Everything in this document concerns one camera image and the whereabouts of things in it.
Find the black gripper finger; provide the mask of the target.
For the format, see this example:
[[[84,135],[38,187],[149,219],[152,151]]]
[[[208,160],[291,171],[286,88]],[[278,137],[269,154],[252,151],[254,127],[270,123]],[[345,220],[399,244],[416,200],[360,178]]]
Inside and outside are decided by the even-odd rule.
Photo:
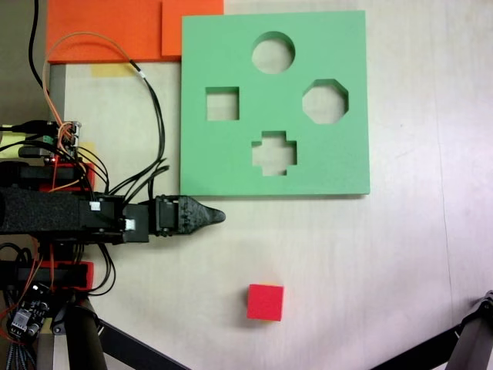
[[[179,234],[193,234],[225,219],[226,215],[221,210],[206,207],[192,197],[179,198]]]

